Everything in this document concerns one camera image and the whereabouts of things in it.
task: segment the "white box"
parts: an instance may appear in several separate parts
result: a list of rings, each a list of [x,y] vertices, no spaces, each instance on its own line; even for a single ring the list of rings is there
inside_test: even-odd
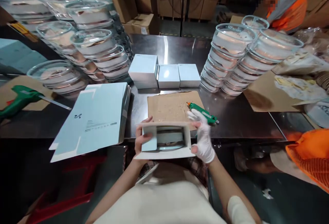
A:
[[[180,87],[198,87],[200,75],[196,64],[178,64]]]
[[[158,87],[158,66],[157,55],[135,54],[128,73],[137,89]]]
[[[152,133],[153,138],[142,145],[142,152],[135,156],[134,159],[147,159],[147,160],[159,160],[159,159],[174,159],[194,157],[195,154],[191,152],[191,135],[188,122],[151,122],[141,123],[143,127],[143,134]],[[185,146],[172,151],[150,151],[157,147],[157,127],[158,126],[181,126],[184,130]]]
[[[179,88],[180,79],[178,65],[159,65],[159,88]]]

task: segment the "gloved hand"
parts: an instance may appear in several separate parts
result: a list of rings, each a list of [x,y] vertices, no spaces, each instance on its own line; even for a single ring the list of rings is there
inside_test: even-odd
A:
[[[192,153],[196,154],[204,163],[211,163],[215,158],[215,150],[212,147],[210,139],[210,126],[208,125],[206,117],[196,109],[187,112],[193,125],[198,128],[198,142],[192,145]]]

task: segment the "cardboard sheet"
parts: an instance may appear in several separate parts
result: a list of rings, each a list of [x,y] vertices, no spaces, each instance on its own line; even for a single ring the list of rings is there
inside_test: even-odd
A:
[[[204,109],[197,91],[156,95],[147,98],[148,116],[152,115],[155,122],[184,121],[189,122],[187,102],[192,102]]]
[[[14,100],[17,94],[11,90],[12,87],[15,85],[24,85],[31,89],[34,89],[42,94],[44,94],[49,99],[54,99],[56,94],[51,90],[42,86],[40,82],[30,78],[28,76],[18,76],[13,80],[10,80],[5,85],[0,88],[0,110],[7,107],[7,101]],[[30,110],[30,111],[41,111],[43,110],[49,102],[40,100],[38,102],[33,102],[27,105],[23,110]]]
[[[275,74],[268,71],[251,83],[243,93],[255,112],[300,112],[293,107],[302,100],[293,99],[274,84]]]

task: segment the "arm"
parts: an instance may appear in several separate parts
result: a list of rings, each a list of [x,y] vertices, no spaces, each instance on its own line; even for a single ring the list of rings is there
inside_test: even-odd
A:
[[[248,212],[258,224],[261,223],[261,219],[257,214],[255,208],[249,202],[247,197],[243,194],[228,172],[225,170],[224,166],[220,163],[217,156],[214,160],[207,164],[211,176],[214,180],[215,188],[218,192],[219,199],[224,207],[224,215],[228,217],[228,204],[232,196],[238,196],[241,198],[242,202],[246,206]]]
[[[142,122],[150,122],[152,117],[143,120]],[[142,135],[142,127],[136,129],[136,140],[135,140],[135,152],[138,155],[141,152],[142,144],[149,141],[152,137],[151,134]],[[111,189],[105,194],[101,201],[97,204],[95,209],[92,211],[86,224],[94,223],[99,217],[101,217],[113,204],[128,190],[130,190],[137,182],[139,173],[147,163],[147,160],[132,160],[127,169],[123,172],[120,178],[115,182]]]

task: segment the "stainless steel table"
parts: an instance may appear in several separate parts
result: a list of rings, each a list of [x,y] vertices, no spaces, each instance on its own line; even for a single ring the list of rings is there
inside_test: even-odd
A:
[[[132,48],[134,53],[156,54],[160,64],[193,63],[197,65],[201,73],[204,63],[210,51],[210,40],[180,38],[153,35],[132,35]],[[132,97],[125,129],[125,138],[135,138],[136,125],[147,117],[147,97],[158,94],[189,91],[192,89],[137,90],[132,87]],[[218,92],[209,93],[203,88],[196,88],[206,110],[217,116],[219,125],[211,128],[211,136],[214,139],[256,139],[272,141],[285,141],[290,133],[304,132],[312,129],[312,126],[299,113],[254,112],[244,95],[236,98]],[[59,98],[60,102],[73,107],[74,101]],[[22,111],[12,121],[0,127],[2,138],[55,138],[68,111],[49,104],[43,111]],[[282,135],[278,126],[284,127]]]

